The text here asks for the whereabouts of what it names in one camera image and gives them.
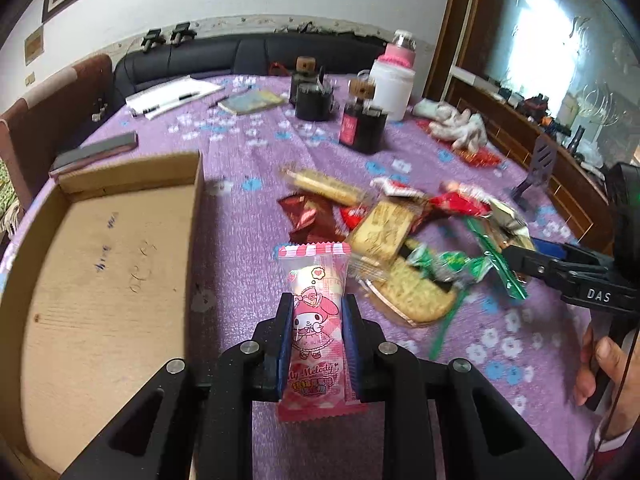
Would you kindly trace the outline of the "person's right hand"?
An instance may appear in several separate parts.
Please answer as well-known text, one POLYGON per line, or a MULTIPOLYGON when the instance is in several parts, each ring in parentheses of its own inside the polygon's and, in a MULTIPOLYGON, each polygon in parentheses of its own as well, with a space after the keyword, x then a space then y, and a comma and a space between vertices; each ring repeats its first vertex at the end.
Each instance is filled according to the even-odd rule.
POLYGON ((575 379, 574 397, 578 405, 584 405, 596 391, 596 376, 590 364, 598 363, 614 384, 613 396, 622 390, 616 407, 610 415, 610 421, 604 432, 605 440, 612 440, 626 434, 639 417, 639 349, 634 349, 628 370, 627 355, 612 339, 604 336, 594 338, 591 325, 582 337, 580 365, 575 379))

